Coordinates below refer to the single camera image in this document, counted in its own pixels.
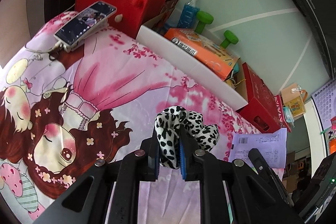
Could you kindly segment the white paper receipt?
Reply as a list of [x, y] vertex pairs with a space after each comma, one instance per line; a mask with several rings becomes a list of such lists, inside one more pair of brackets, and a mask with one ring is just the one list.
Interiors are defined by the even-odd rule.
[[229, 162], [242, 159], [250, 167], [248, 158], [251, 149], [256, 148], [271, 168], [285, 168], [287, 129], [281, 128], [272, 134], [236, 134], [233, 135]]

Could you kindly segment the blue water bottle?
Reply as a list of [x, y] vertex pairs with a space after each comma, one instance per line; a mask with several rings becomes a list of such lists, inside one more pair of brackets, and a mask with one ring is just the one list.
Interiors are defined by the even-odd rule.
[[198, 1], [199, 0], [189, 0], [185, 3], [177, 24], [177, 28], [193, 28], [197, 13], [199, 11]]

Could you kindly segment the blue wet wipes pack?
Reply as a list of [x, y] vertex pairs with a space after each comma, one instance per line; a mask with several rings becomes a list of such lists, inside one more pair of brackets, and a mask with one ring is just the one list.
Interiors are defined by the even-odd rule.
[[294, 123], [293, 114], [291, 113], [291, 109], [288, 106], [283, 106], [282, 110], [284, 112], [284, 117], [287, 123]]

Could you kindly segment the smartphone in white holder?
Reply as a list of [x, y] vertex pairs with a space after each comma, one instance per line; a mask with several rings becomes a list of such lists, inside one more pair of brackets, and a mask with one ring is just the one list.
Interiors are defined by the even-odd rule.
[[25, 49], [33, 53], [51, 53], [58, 49], [71, 52], [77, 48], [84, 39], [98, 30], [102, 24], [117, 12], [117, 8], [103, 1], [97, 1], [76, 14], [54, 34], [55, 45], [46, 51]]

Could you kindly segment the large red gift box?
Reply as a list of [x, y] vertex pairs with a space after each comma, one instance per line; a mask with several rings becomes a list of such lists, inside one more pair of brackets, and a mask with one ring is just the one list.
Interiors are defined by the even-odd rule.
[[239, 63], [236, 79], [235, 91], [247, 101], [238, 113], [261, 133], [279, 130], [280, 120], [274, 95], [264, 81], [247, 63]]

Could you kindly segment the white shelf cabinet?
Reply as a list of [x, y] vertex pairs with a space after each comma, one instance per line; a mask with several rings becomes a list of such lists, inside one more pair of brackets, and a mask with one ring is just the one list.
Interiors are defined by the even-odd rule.
[[320, 135], [324, 138], [327, 154], [335, 152], [333, 144], [335, 139], [335, 130], [332, 129], [335, 124], [335, 80], [330, 80], [324, 84], [315, 93], [311, 95], [311, 100], [317, 112], [321, 125]]

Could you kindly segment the red white patterned box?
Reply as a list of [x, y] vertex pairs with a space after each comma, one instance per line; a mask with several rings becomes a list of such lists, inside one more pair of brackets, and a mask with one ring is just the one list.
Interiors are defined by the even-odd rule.
[[280, 127], [281, 128], [286, 128], [287, 132], [291, 132], [291, 125], [285, 119], [285, 114], [284, 114], [284, 110], [283, 110], [283, 107], [282, 107], [281, 96], [280, 95], [275, 95], [274, 96], [274, 101], [275, 101], [275, 104], [276, 104], [278, 118], [279, 118], [279, 121], [280, 121]]

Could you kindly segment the leopard print scrunchie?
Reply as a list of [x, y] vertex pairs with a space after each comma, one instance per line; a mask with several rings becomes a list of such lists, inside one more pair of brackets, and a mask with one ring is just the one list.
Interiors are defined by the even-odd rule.
[[160, 164], [166, 168], [179, 169], [179, 147], [182, 135], [188, 141], [195, 141], [198, 149], [210, 152], [219, 140], [216, 124], [205, 125], [203, 115], [189, 111], [182, 106], [170, 106], [157, 114], [154, 122], [161, 155]]

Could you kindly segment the pink cartoon bedsheet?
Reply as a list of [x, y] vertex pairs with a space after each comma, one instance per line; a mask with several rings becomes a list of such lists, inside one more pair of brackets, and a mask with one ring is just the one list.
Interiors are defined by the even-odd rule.
[[33, 223], [96, 160], [114, 162], [151, 137], [160, 112], [181, 106], [219, 130], [228, 160], [235, 134], [257, 134], [225, 102], [151, 49], [106, 27], [51, 59], [46, 49], [74, 12], [51, 19], [1, 72], [1, 197]]

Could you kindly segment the orange cardboard box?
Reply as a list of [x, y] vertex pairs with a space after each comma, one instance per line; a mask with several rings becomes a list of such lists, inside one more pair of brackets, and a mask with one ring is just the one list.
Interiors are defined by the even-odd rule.
[[238, 73], [239, 58], [192, 29], [170, 28], [164, 36], [207, 66], [222, 80]]

